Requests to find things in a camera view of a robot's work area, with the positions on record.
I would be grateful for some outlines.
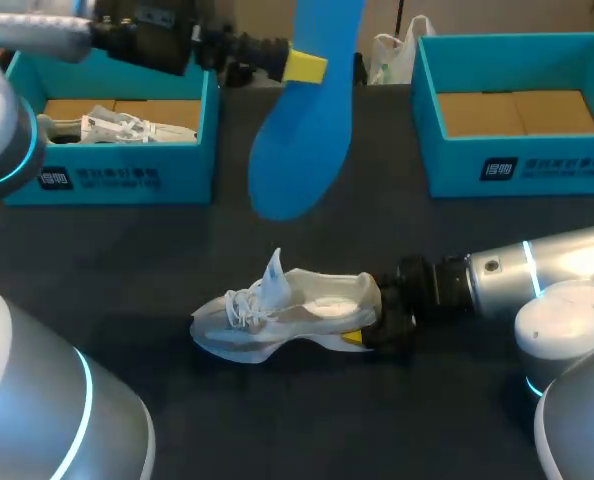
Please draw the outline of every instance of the shoe insole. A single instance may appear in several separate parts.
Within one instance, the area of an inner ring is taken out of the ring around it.
[[[353,57],[364,0],[299,0],[293,48],[328,60],[321,85],[288,82],[252,151],[248,189],[262,217],[288,220],[337,177],[352,135]]]
[[[356,311],[358,305],[345,297],[322,297],[305,303],[304,308],[318,317],[340,317]]]

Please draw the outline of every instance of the black cable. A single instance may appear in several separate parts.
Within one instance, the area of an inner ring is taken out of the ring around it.
[[[397,24],[395,25],[395,37],[399,38],[401,30],[401,17],[404,14],[404,0],[399,0],[399,10],[397,11]]]

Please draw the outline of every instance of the shoe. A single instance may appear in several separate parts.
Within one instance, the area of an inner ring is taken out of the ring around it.
[[[296,268],[284,274],[280,249],[261,280],[250,288],[229,290],[193,313],[195,343],[218,357],[261,363],[295,338],[329,350],[363,352],[343,334],[375,323],[381,294],[373,277],[324,275]]]
[[[112,112],[97,105],[77,120],[53,120],[38,115],[39,131],[46,143],[197,143],[197,132],[185,127]]]

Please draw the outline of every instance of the teal box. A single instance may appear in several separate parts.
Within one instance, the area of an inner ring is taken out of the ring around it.
[[[197,144],[49,145],[42,172],[65,172],[68,184],[45,189],[38,178],[6,198],[6,204],[210,202],[219,116],[219,86],[214,72],[190,64],[185,76],[177,77],[93,51],[77,65],[18,53],[7,77],[37,113],[44,111],[51,98],[201,99],[202,107]]]
[[[413,116],[435,197],[594,194],[594,135],[449,138],[439,93],[581,90],[594,117],[594,33],[423,37]]]

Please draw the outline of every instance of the white plastic bag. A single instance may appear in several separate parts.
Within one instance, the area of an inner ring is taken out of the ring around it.
[[[417,41],[423,35],[436,35],[428,17],[418,15],[410,21],[406,38],[382,33],[375,37],[370,61],[369,85],[410,83],[413,77]]]

